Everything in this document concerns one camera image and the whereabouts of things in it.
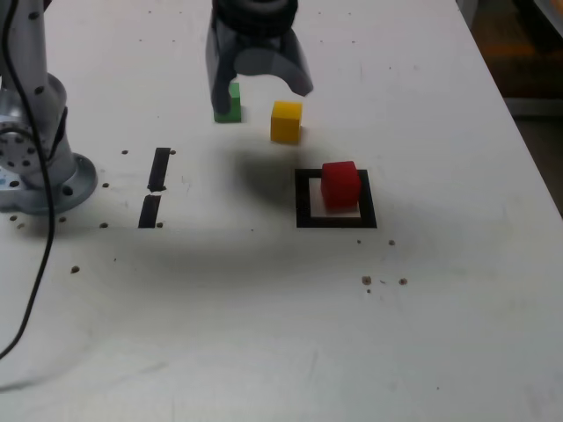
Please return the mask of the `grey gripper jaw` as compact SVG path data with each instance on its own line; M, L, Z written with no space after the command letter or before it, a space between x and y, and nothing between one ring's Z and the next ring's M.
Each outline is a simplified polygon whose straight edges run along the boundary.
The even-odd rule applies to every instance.
M250 41L237 55L234 69L243 76L276 76L301 97L313 91L309 67L293 30L281 37Z

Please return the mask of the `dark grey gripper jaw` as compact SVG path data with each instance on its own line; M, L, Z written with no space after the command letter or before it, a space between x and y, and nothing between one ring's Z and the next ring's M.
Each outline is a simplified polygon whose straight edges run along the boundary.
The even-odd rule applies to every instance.
M215 113L226 114L231 109L230 82L237 76L234 62L239 53L239 38L218 17L209 23L206 43L206 65L210 99Z

